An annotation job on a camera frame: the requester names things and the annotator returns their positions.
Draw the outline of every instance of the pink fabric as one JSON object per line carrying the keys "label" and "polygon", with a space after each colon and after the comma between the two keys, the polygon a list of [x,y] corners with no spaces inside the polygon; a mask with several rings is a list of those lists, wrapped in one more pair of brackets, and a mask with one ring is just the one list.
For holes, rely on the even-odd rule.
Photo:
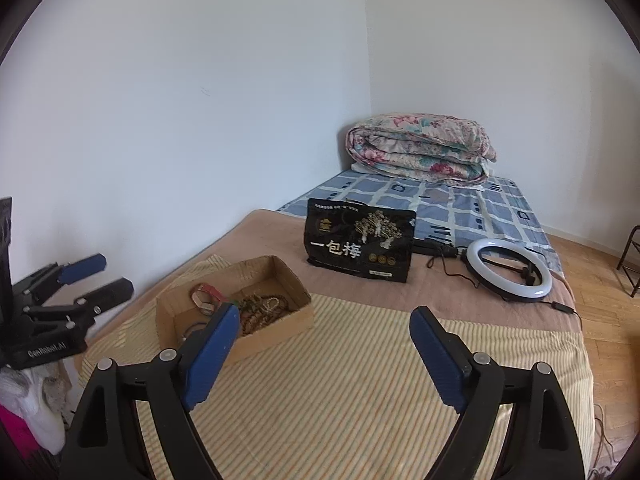
{"label": "pink fabric", "polygon": [[28,459],[40,449],[36,439],[27,428],[27,423],[4,406],[0,406],[0,422],[2,422],[11,440],[14,441],[15,447],[18,448],[18,452],[20,452],[23,459]]}

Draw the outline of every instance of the cardboard box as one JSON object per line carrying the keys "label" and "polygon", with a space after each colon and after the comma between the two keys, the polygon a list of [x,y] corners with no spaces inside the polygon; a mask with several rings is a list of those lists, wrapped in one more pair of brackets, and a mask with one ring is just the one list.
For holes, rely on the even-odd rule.
{"label": "cardboard box", "polygon": [[308,330],[314,323],[311,297],[298,277],[277,256],[260,256],[217,270],[172,288],[158,297],[156,329],[161,348],[179,348],[182,334],[198,321],[207,322],[191,299],[201,283],[209,283],[230,300],[252,294],[281,294],[295,305],[291,312],[260,330],[236,339],[225,364],[245,359]]}

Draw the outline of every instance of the blue checkered sheet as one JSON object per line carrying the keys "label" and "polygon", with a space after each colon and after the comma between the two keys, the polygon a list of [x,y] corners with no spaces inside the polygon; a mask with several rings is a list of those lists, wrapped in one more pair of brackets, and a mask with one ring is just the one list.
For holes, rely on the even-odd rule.
{"label": "blue checkered sheet", "polygon": [[478,238],[502,238],[542,253],[550,269],[562,272],[558,254],[518,186],[512,180],[492,176],[482,188],[463,189],[347,170],[278,211],[304,218],[309,198],[411,209],[417,215],[416,238],[464,247]]}

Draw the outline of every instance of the wooden floor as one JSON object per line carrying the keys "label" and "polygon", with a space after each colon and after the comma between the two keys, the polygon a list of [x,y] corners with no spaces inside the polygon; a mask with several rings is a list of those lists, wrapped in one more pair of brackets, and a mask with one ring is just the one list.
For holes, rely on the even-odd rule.
{"label": "wooden floor", "polygon": [[[605,435],[619,461],[639,429],[640,292],[636,299],[629,297],[631,286],[616,271],[616,257],[563,238],[549,239],[574,290],[593,371],[594,402],[604,410]],[[595,414],[603,418],[598,406]],[[596,425],[597,442],[599,436]],[[598,461],[603,465],[612,465],[604,448]]]}

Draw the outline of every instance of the blue gripper pad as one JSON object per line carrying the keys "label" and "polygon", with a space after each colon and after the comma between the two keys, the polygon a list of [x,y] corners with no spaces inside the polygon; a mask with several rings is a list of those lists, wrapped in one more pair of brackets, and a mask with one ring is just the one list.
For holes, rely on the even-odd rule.
{"label": "blue gripper pad", "polygon": [[187,371],[182,395],[182,403],[187,410],[191,411],[196,404],[207,399],[239,329],[240,312],[232,304]]}
{"label": "blue gripper pad", "polygon": [[[463,394],[463,381],[465,379],[465,371],[460,367],[454,358],[449,354],[442,337],[448,336],[448,333],[442,328],[433,314],[423,314],[421,309],[416,308],[409,320],[409,334],[414,345],[424,362],[424,366],[436,386],[438,394],[447,406],[453,406],[456,412],[463,413],[466,409],[466,398]],[[427,317],[433,317],[431,323]],[[440,336],[436,334],[433,322],[437,323],[440,330]]]}
{"label": "blue gripper pad", "polygon": [[84,260],[65,266],[58,276],[58,283],[70,285],[71,283],[79,282],[89,276],[93,276],[97,272],[103,271],[106,267],[107,258],[101,254],[94,254]]}

